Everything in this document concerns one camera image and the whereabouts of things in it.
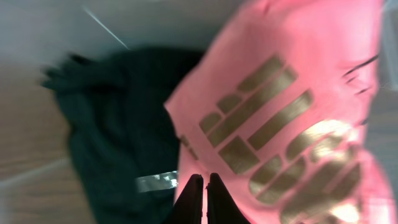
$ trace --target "black garment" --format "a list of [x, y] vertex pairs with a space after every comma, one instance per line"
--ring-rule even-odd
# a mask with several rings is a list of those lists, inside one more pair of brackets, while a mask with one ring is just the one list
[[73, 56], [47, 72], [98, 223], [159, 224], [171, 211], [174, 189], [137, 193], [135, 178], [177, 170], [179, 142], [163, 104], [201, 56], [146, 48], [100, 62]]

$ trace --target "dark green fabric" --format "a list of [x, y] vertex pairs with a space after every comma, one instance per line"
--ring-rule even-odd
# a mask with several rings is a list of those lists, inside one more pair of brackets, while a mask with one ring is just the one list
[[70, 57], [44, 86], [71, 126], [73, 165], [98, 223], [161, 223], [174, 189], [137, 193], [135, 178], [177, 170], [164, 102], [201, 52], [146, 48], [99, 62]]

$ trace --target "pink fabric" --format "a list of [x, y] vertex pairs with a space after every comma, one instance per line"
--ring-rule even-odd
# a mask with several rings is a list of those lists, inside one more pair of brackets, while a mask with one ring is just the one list
[[[166, 104], [177, 136], [185, 136], [189, 141], [189, 146], [182, 145], [180, 152], [177, 196], [192, 174], [201, 174], [207, 183], [209, 174], [216, 172], [251, 223], [296, 223], [298, 220], [288, 222], [281, 218], [286, 205], [325, 163], [348, 146], [357, 144], [357, 156], [352, 163], [361, 164], [361, 181], [339, 205], [360, 201], [363, 208], [359, 220], [355, 220], [358, 223], [395, 223], [396, 209], [389, 182], [373, 156], [361, 147], [365, 126], [360, 124], [366, 119], [377, 92], [376, 63], [343, 76], [354, 66], [377, 55], [380, 23], [380, 0], [259, 0], [243, 5]], [[222, 114], [216, 106], [218, 100], [237, 93], [239, 83], [273, 55], [278, 55], [285, 67], [294, 70], [296, 81], [213, 147], [198, 124], [211, 112]], [[260, 150], [250, 147], [259, 163], [247, 172], [235, 174], [218, 154], [220, 149], [236, 136], [247, 140], [306, 90], [310, 90], [313, 98], [309, 109], [284, 126]], [[251, 96], [237, 94], [243, 101]], [[335, 151], [336, 155], [314, 164], [308, 161], [310, 150], [306, 149], [300, 155], [307, 161], [305, 173], [294, 188], [273, 205], [256, 200], [248, 187], [253, 173], [275, 155], [282, 158], [281, 172], [286, 170], [292, 165], [285, 159], [285, 149], [291, 140], [317, 122], [328, 119], [352, 127], [350, 135]], [[189, 148], [195, 151], [198, 160], [188, 152]], [[206, 214], [206, 197], [205, 191], [203, 214]], [[339, 214], [333, 215], [339, 222], [349, 223]], [[322, 219], [308, 217], [305, 213], [301, 217], [299, 221], [303, 223]]]

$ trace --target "clothing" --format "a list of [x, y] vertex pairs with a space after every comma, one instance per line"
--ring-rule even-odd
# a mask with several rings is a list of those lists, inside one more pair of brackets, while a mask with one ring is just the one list
[[363, 147], [381, 4], [247, 2], [166, 103], [182, 140], [177, 194], [215, 172], [251, 223], [395, 223]]
[[163, 104], [201, 56], [149, 47], [98, 62], [73, 56], [47, 72], [98, 223], [160, 224], [171, 211], [175, 189], [139, 193], [136, 178], [177, 170], [179, 141]]

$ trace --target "white line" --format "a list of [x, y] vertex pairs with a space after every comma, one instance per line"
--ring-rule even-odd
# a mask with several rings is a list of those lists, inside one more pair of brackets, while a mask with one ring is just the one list
[[11, 177], [6, 180], [2, 180], [2, 181], [0, 181], [0, 190], [5, 189], [7, 187], [13, 187], [16, 184], [20, 184], [23, 181], [26, 181], [31, 178], [37, 177], [39, 175], [45, 174], [49, 171], [53, 171], [54, 169], [63, 167], [67, 164], [69, 164], [69, 159], [67, 159], [67, 158], [59, 159], [55, 162], [50, 163], [49, 165], [42, 166], [42, 167], [34, 169], [34, 170], [30, 170], [23, 174], [15, 175], [14, 177]]
[[126, 44], [124, 44], [118, 37], [116, 37], [116, 35], [114, 35], [112, 33], [112, 31], [110, 31], [95, 15], [93, 12], [91, 12], [86, 6], [83, 6], [83, 10], [89, 15], [91, 16], [91, 18], [93, 18], [99, 25], [101, 25], [101, 27], [103, 27], [106, 31], [108, 31], [117, 41], [119, 41], [120, 44], [122, 44], [126, 49], [130, 50]]

